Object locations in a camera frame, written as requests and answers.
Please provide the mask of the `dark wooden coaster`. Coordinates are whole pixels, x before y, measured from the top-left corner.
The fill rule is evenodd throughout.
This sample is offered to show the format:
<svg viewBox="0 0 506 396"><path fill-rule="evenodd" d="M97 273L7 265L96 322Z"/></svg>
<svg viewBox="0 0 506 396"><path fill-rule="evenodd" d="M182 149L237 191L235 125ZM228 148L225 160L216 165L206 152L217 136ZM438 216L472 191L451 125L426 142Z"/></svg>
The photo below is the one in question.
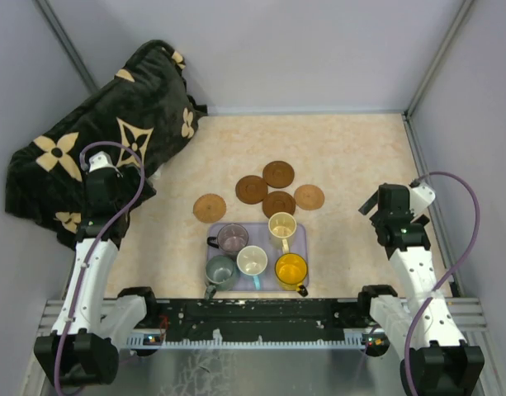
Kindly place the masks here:
<svg viewBox="0 0 506 396"><path fill-rule="evenodd" d="M247 175L237 182L235 194L243 203L255 205L267 196L268 186L262 177Z"/></svg>
<svg viewBox="0 0 506 396"><path fill-rule="evenodd" d="M269 219L274 214L285 212L293 215L296 211L295 199L284 191L273 191L266 195L262 201L262 212Z"/></svg>
<svg viewBox="0 0 506 396"><path fill-rule="evenodd" d="M293 182L295 171L285 161L272 161L264 167L262 177L270 187L285 188Z"/></svg>

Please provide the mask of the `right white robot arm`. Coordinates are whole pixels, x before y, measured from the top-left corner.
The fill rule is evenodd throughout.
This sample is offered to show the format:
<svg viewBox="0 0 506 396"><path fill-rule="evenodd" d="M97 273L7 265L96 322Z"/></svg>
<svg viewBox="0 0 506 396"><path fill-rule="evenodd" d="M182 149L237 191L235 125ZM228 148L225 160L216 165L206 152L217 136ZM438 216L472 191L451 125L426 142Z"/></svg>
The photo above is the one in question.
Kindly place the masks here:
<svg viewBox="0 0 506 396"><path fill-rule="evenodd" d="M377 242L404 287L401 300L390 285L366 285L359 293L358 319L380 326L400 359L408 395L471 395L485 364L468 343L439 290L424 211L434 202L424 182L381 184L360 208L369 215Z"/></svg>

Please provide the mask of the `grey green mug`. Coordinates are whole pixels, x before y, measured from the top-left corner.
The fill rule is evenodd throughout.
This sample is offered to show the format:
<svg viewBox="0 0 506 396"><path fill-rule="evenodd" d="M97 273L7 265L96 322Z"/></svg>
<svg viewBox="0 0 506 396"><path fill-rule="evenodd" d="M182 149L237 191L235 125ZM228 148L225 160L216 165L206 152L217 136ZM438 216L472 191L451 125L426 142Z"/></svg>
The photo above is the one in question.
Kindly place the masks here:
<svg viewBox="0 0 506 396"><path fill-rule="evenodd" d="M229 257L212 257L205 265L204 299L212 299L219 291L230 291L239 280L239 269Z"/></svg>

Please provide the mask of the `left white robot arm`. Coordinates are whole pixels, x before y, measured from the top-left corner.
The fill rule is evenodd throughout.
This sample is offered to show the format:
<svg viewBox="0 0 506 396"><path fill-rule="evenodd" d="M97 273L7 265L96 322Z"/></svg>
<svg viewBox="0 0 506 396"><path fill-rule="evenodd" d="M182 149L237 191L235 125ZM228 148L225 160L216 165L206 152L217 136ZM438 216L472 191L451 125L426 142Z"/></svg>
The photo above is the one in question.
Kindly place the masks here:
<svg viewBox="0 0 506 396"><path fill-rule="evenodd" d="M120 352L139 324L160 317L150 288L123 290L102 314L107 278L130 224L129 211L146 180L130 191L126 177L104 153L85 165L85 217L78 227L73 274L50 334L36 338L34 354L58 394L95 384L111 384Z"/></svg>

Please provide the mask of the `dark wooden coaster top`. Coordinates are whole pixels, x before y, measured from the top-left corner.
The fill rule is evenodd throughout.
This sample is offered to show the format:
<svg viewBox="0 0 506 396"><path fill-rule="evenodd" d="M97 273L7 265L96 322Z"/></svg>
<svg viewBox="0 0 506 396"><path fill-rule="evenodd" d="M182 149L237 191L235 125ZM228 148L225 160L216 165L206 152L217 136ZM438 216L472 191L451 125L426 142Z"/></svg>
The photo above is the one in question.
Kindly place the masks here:
<svg viewBox="0 0 506 396"><path fill-rule="evenodd" d="M295 171L285 161L272 161L264 167L262 177L270 187L285 188L293 182Z"/></svg>

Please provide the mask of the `cream yellow mug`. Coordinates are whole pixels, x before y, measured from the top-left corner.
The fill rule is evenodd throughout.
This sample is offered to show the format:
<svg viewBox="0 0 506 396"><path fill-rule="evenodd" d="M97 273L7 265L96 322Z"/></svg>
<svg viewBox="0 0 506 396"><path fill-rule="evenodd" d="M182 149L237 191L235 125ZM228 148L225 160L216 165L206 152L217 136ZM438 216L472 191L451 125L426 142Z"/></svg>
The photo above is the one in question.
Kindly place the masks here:
<svg viewBox="0 0 506 396"><path fill-rule="evenodd" d="M283 254L289 253L296 235L298 225L296 219L287 212L278 212L267 224L272 246L281 250Z"/></svg>

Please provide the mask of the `black floral plush blanket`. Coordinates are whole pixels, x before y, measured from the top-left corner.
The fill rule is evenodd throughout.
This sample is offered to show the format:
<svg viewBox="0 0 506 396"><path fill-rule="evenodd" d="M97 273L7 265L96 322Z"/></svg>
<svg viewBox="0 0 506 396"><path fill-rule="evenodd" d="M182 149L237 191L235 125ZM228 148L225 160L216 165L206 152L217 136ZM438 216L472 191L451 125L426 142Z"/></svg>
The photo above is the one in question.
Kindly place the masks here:
<svg viewBox="0 0 506 396"><path fill-rule="evenodd" d="M56 232L73 248L83 217L84 174L79 154L91 143L105 147L128 179L128 194L187 146L206 106L187 93L182 55L163 40L141 45L115 77L50 130L17 150L7 167L4 210Z"/></svg>

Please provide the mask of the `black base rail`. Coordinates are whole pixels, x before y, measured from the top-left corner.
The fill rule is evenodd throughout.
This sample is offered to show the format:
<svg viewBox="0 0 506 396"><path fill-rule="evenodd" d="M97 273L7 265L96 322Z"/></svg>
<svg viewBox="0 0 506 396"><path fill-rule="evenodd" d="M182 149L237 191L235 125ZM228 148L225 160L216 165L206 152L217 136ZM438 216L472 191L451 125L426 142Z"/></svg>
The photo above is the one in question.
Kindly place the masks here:
<svg viewBox="0 0 506 396"><path fill-rule="evenodd" d="M354 299L161 299L135 328L155 329L166 342L343 341L371 326Z"/></svg>

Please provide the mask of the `woven rattan coaster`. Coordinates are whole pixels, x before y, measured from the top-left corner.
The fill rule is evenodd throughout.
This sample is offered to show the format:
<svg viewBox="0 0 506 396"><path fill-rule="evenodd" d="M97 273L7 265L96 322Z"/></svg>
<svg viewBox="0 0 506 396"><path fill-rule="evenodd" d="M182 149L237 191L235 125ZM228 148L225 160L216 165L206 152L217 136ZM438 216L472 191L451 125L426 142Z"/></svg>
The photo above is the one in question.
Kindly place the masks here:
<svg viewBox="0 0 506 396"><path fill-rule="evenodd" d="M204 194L193 205L193 214L202 223L215 223L222 219L225 213L225 200L216 194Z"/></svg>
<svg viewBox="0 0 506 396"><path fill-rule="evenodd" d="M303 210L318 210L324 205L325 196L316 185L306 184L295 190L294 199Z"/></svg>

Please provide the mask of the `yellow glass mug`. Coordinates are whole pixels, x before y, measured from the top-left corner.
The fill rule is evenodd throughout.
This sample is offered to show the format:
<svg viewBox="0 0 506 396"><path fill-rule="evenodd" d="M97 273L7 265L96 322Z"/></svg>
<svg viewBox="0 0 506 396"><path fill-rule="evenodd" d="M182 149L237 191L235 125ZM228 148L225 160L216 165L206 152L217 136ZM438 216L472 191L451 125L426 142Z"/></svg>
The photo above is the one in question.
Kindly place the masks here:
<svg viewBox="0 0 506 396"><path fill-rule="evenodd" d="M283 290L295 291L301 297L308 296L304 285L308 265L302 256L290 252L279 257L275 264L275 275Z"/></svg>

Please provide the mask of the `purple glass mug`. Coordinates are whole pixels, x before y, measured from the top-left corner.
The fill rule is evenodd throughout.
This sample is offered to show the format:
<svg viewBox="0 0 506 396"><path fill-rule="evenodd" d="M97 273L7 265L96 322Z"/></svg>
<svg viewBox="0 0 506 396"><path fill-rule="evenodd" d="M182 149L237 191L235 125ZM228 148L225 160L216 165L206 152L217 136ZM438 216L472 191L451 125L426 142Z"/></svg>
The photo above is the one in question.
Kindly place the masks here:
<svg viewBox="0 0 506 396"><path fill-rule="evenodd" d="M227 224L215 237L208 237L207 245L225 254L234 255L248 245L248 231L239 224Z"/></svg>

